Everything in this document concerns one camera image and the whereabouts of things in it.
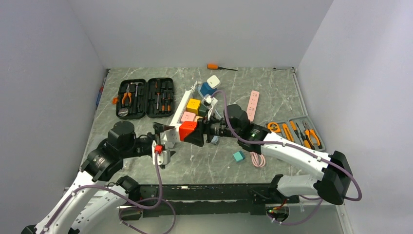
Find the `black tool case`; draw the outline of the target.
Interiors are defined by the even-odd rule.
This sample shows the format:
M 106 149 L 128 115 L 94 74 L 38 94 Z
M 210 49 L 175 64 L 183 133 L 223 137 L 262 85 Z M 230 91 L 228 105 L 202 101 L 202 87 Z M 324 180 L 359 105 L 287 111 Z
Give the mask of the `black tool case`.
M 130 84 L 131 104 L 122 106 L 121 100 L 126 91 L 127 85 Z M 162 113 L 163 93 L 170 93 L 170 112 Z M 174 83 L 172 78 L 142 78 L 128 79 L 120 83 L 117 97 L 113 99 L 115 105 L 115 114 L 119 119 L 132 120 L 140 119 L 144 116 L 149 118 L 164 118 L 174 114 Z

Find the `light blue power strip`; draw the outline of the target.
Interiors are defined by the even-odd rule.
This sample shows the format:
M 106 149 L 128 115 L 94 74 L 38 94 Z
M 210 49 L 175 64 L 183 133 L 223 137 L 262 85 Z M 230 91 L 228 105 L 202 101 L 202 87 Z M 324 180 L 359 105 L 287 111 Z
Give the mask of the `light blue power strip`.
M 202 84 L 199 84 L 196 87 L 196 91 L 201 97 L 201 107 L 199 108 L 200 116 L 207 117 L 208 119 L 211 119 L 212 117 L 221 119 L 223 116 L 217 110 L 217 98 L 212 97 L 209 93 L 203 94 L 201 92 L 202 87 Z

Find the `pink cube socket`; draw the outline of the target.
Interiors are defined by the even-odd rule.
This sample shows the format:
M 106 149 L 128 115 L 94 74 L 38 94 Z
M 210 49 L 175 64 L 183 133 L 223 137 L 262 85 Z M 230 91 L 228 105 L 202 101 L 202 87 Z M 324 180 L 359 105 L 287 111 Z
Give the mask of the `pink cube socket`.
M 184 123 L 185 121 L 194 121 L 196 119 L 197 115 L 195 113 L 187 112 L 184 111 L 182 116 L 181 116 L 181 123 Z

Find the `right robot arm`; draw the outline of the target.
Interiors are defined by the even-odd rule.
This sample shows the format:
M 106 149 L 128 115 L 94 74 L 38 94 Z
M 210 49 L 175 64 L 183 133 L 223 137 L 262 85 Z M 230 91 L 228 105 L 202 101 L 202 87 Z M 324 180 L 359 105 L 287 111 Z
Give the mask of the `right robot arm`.
M 245 151 L 272 156 L 304 170 L 305 175 L 274 176 L 268 189 L 274 202 L 296 195 L 317 195 L 334 205 L 342 205 L 348 199 L 346 194 L 354 178 L 343 153 L 328 154 L 293 143 L 251 122 L 237 104 L 229 105 L 222 119 L 204 117 L 185 121 L 178 132 L 182 142 L 200 147 L 205 137 L 208 140 L 213 136 L 234 137 Z

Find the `blue cube socket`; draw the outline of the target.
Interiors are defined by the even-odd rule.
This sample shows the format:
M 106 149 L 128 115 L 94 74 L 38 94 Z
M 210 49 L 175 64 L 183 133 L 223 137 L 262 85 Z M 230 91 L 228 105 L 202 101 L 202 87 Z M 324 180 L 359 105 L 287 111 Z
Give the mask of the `blue cube socket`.
M 217 91 L 217 88 L 212 88 L 207 82 L 203 82 L 200 88 L 202 96 L 212 95 Z

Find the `red cube socket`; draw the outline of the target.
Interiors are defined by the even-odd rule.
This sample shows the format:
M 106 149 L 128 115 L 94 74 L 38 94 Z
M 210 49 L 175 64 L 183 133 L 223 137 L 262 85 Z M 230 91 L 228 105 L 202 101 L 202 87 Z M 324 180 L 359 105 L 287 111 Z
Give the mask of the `red cube socket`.
M 185 138 L 188 137 L 193 131 L 195 131 L 196 127 L 197 127 L 196 121 L 184 121 L 179 126 L 180 141 L 185 141 Z

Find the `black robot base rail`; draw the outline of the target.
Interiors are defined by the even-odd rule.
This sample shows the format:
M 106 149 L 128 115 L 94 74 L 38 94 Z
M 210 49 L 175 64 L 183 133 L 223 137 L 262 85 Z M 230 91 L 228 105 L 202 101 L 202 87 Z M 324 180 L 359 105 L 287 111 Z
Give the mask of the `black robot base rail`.
M 121 192 L 133 201 L 142 201 L 160 195 L 159 185 L 137 182 L 116 182 Z M 233 184 L 163 184 L 162 198 L 175 209 L 177 215 L 237 214 L 266 215 L 266 210 L 283 204 L 297 204 L 298 195 L 284 197 L 269 183 Z M 158 198 L 141 204 L 155 205 Z M 169 206 L 161 203 L 157 208 L 143 212 L 143 217 L 158 217 L 169 214 Z

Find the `yellow cube socket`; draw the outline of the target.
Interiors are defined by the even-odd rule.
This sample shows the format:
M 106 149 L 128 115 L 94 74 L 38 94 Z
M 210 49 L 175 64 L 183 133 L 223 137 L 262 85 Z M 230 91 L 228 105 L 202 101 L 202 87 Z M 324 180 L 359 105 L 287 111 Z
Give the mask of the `yellow cube socket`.
M 188 103 L 187 103 L 187 105 L 186 105 L 186 111 L 187 111 L 187 112 L 190 112 L 190 113 L 193 113 L 193 114 L 195 114 L 195 115 L 198 115 L 198 114 L 199 114 L 200 105 L 201 105 L 201 101 L 200 101 L 200 100 L 190 98 L 189 101 L 188 101 Z

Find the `pink power strip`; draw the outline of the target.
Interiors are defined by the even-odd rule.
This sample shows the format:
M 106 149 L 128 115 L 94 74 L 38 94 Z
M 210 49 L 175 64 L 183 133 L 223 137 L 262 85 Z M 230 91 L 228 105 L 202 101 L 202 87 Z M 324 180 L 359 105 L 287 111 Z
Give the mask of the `pink power strip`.
M 254 120 L 256 110 L 257 110 L 259 95 L 260 93 L 258 91 L 255 91 L 255 90 L 251 91 L 251 95 L 250 95 L 247 109 L 246 109 L 246 113 L 250 121 Z

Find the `grey tool tray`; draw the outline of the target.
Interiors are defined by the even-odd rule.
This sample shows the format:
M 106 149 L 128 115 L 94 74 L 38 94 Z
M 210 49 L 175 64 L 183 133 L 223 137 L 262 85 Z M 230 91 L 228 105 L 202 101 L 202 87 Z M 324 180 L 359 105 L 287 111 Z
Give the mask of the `grey tool tray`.
M 270 121 L 270 122 L 278 123 L 280 128 L 281 128 L 281 131 L 282 131 L 282 124 L 287 123 L 289 125 L 291 131 L 292 131 L 292 134 L 293 134 L 294 138 L 295 138 L 296 144 L 299 144 L 299 145 L 304 146 L 306 148 L 312 149 L 310 147 L 309 142 L 307 141 L 306 135 L 304 134 L 305 128 L 302 124 L 303 120 L 308 122 L 310 127 L 315 130 L 316 134 L 318 135 L 319 139 L 321 140 L 322 148 L 318 149 L 316 147 L 314 150 L 321 151 L 321 152 L 325 151 L 326 148 L 325 148 L 325 145 L 323 143 L 323 140 L 322 140 L 321 136 L 319 135 L 319 133 L 317 132 L 317 130 L 315 128 L 315 125 L 313 124 L 312 120 L 310 119 L 310 117 L 308 115 L 304 115 L 304 116 L 300 116 L 300 117 L 293 117 L 293 118 L 290 118 L 288 120 L 273 120 L 273 121 Z M 283 131 L 282 131 L 281 134 L 278 134 L 278 135 L 286 139 Z

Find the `dark green cube socket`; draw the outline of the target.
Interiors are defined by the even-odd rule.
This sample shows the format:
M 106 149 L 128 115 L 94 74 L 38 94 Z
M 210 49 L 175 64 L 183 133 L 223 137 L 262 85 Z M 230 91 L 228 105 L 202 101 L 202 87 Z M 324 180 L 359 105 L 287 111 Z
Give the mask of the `dark green cube socket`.
M 208 114 L 208 112 L 209 112 L 209 109 L 205 105 L 201 104 L 198 108 L 197 115 L 201 117 L 205 117 Z

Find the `teal plug adapter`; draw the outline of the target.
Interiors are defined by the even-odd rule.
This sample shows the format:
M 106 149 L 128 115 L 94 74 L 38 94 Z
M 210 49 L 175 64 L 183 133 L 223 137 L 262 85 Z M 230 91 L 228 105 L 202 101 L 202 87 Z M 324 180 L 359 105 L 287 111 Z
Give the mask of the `teal plug adapter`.
M 240 162 L 245 160 L 245 155 L 242 151 L 237 151 L 233 154 L 233 157 L 235 159 L 236 162 Z

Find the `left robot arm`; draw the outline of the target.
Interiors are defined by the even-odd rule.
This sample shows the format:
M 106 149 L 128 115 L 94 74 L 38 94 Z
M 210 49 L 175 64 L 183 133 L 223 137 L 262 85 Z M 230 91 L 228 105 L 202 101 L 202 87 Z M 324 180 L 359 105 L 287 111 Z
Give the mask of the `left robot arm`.
M 57 205 L 38 224 L 28 225 L 23 234 L 81 234 L 94 225 L 109 209 L 124 203 L 142 210 L 156 209 L 164 203 L 160 168 L 170 160 L 171 153 L 161 144 L 160 135 L 174 126 L 153 123 L 154 133 L 137 136 L 129 121 L 117 122 L 107 137 L 91 151 L 80 167 L 74 182 Z M 114 174 L 123 168 L 124 160 L 151 156 L 158 179 L 158 194 L 141 198 L 141 186 L 133 178 L 120 178 L 113 188 L 105 187 Z M 154 200 L 153 205 L 144 205 Z

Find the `white long power strip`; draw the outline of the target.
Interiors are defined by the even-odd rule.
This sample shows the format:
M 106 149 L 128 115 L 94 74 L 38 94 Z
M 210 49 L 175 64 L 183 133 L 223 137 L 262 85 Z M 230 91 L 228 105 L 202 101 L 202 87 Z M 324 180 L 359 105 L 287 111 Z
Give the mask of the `white long power strip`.
M 163 142 L 168 148 L 173 148 L 175 143 L 180 142 L 180 137 L 179 137 L 179 125 L 180 125 L 180 120 L 183 115 L 183 113 L 186 110 L 187 103 L 190 98 L 193 96 L 193 91 L 186 90 L 184 92 L 183 97 L 181 98 L 181 101 L 179 102 L 179 105 L 175 111 L 175 114 L 172 117 L 171 122 L 169 123 L 170 126 L 174 126 L 174 129 L 167 130 L 165 131 L 165 134 L 163 136 Z

